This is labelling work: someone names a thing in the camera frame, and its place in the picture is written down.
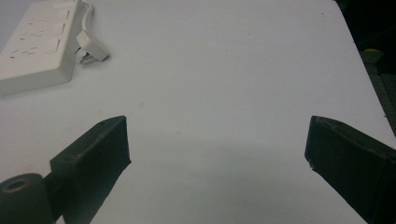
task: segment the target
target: power strip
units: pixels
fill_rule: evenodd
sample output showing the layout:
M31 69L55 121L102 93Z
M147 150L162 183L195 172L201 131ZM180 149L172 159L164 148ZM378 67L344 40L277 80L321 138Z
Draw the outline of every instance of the power strip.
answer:
M49 0L27 9L0 55L0 94L69 82L79 48L85 6L81 0Z

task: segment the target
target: black roller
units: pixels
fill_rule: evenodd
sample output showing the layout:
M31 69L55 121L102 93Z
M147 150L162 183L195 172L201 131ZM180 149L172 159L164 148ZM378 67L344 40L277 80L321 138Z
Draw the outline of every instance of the black roller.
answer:
M50 224L50 203L41 175L12 177L0 184L1 224Z

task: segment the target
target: white surface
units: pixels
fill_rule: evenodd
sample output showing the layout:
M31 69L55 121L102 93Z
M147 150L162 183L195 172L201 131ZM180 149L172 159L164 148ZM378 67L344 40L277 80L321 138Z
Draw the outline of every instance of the white surface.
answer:
M0 94L30 91L71 80L85 7L33 3L0 54Z
M304 159L312 115L396 147L333 0L93 3L111 57L0 99L0 179L125 115L133 162L92 223L364 223ZM0 46L24 6L0 2Z

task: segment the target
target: white plug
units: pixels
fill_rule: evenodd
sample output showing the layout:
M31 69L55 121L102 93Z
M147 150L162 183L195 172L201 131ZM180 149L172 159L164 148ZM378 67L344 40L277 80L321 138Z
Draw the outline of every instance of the white plug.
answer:
M108 56L108 49L93 35L90 35L87 31L82 30L77 36L77 42L80 47L87 51L82 57L80 63L83 63L91 55L98 61L104 60Z
M108 56L108 49L102 42L88 32L87 23L92 14L93 5L89 0L82 0L82 2L86 4L88 8L82 18L82 31L77 36L77 42L79 43L79 49L83 49L87 53L82 57L79 63L84 63L90 56L98 61L102 61Z

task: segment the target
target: plug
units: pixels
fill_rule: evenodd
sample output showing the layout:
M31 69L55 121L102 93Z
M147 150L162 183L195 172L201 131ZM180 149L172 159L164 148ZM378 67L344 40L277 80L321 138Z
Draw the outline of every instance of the plug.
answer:
M81 49L87 53L82 57L79 63L84 63L90 56L98 61L103 61L109 54L108 49L96 37L90 35L86 30L82 30L77 36L77 42Z

